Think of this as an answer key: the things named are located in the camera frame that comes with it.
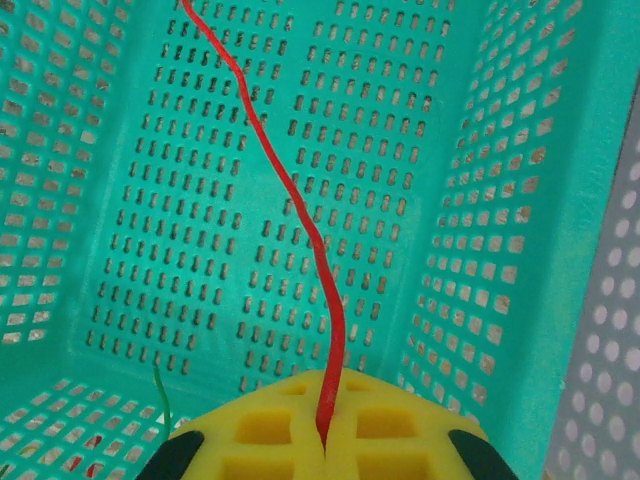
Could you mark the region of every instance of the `teal plastic basket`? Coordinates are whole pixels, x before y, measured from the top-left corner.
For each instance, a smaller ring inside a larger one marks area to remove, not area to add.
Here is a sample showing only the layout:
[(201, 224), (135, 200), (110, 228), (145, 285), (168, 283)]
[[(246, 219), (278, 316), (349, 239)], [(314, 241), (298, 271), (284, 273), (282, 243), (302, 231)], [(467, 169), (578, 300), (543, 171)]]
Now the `teal plastic basket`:
[[(634, 0), (198, 0), (325, 236), (348, 367), (538, 480), (638, 71)], [(0, 468), (132, 478), (323, 368), (308, 237), (176, 0), (0, 0)]]

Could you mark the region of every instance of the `gray perforated panel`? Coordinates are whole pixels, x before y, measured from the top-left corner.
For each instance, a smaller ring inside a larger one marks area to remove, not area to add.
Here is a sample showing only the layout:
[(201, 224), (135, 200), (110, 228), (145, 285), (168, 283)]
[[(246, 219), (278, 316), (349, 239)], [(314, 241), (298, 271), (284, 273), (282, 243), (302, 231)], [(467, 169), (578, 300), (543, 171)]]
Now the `gray perforated panel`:
[(602, 227), (547, 467), (640, 480), (640, 88)]

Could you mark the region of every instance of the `green wire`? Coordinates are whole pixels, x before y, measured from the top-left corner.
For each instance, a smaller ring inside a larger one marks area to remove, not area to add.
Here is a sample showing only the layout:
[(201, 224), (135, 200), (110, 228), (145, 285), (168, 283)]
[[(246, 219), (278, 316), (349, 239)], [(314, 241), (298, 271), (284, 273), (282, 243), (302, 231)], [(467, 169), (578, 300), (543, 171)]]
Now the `green wire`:
[(156, 387), (158, 388), (158, 393), (162, 400), (162, 408), (164, 410), (164, 441), (166, 442), (169, 440), (169, 435), (171, 435), (171, 407), (169, 406), (167, 392), (164, 391), (164, 387), (162, 386), (160, 369), (157, 366), (153, 367), (153, 379), (156, 382)]

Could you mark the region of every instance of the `yellow foam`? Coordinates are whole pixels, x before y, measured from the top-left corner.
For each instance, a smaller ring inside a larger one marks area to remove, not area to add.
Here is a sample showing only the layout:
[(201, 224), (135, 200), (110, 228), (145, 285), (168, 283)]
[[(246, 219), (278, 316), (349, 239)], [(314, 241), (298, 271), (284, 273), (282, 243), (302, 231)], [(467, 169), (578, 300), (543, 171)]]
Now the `yellow foam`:
[(204, 443), (183, 480), (473, 480), (449, 441), (468, 419), (345, 370), (326, 458), (315, 427), (322, 372), (246, 395), (179, 428)]

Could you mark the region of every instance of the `red cable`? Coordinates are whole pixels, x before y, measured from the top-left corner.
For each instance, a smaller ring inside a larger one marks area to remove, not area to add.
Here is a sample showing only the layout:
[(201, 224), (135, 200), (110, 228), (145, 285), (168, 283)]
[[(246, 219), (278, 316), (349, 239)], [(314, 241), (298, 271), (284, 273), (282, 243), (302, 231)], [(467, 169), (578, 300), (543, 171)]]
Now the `red cable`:
[(340, 385), (340, 375), (342, 374), (342, 363), (344, 361), (344, 349), (345, 349), (345, 318), (344, 309), (342, 307), (342, 300), (338, 293), (338, 288), (333, 281), (331, 275), (331, 269), (329, 268), (329, 262), (327, 261), (327, 255), (325, 253), (324, 241), (320, 232), (316, 228), (311, 216), (304, 204), (304, 200), (300, 195), (300, 192), (296, 189), (293, 181), (287, 174), (286, 169), (280, 162), (278, 155), (276, 154), (269, 138), (267, 137), (258, 115), (256, 115), (253, 104), (251, 103), (251, 97), (249, 96), (249, 88), (247, 87), (247, 80), (242, 73), (242, 70), (233, 59), (233, 57), (226, 50), (224, 45), (220, 43), (216, 34), (211, 30), (206, 23), (198, 16), (193, 10), (190, 0), (182, 0), (182, 5), (187, 11), (187, 14), (197, 25), (197, 27), (204, 32), (211, 44), (214, 46), (218, 54), (222, 57), (225, 63), (229, 66), (233, 74), (236, 76), (238, 87), (240, 89), (240, 96), (242, 103), (249, 116), (249, 121), (253, 126), (262, 148), (264, 149), (267, 157), (271, 161), (274, 170), (278, 174), (280, 181), (289, 192), (293, 204), (296, 208), (298, 217), (302, 222), (302, 226), (307, 231), (307, 234), (311, 238), (311, 245), (313, 247), (313, 256), (316, 260), (316, 267), (318, 268), (318, 275), (322, 288), (327, 297), (327, 304), (329, 305), (329, 314), (331, 316), (331, 347), (329, 348), (329, 361), (327, 363), (327, 370), (324, 374), (324, 380), (322, 382), (322, 390), (320, 391), (320, 398), (318, 400), (318, 408), (316, 410), (316, 427), (322, 445), (326, 447), (327, 434), (329, 432), (329, 425), (331, 424), (331, 417), (336, 406), (336, 397), (338, 395), (338, 386)]

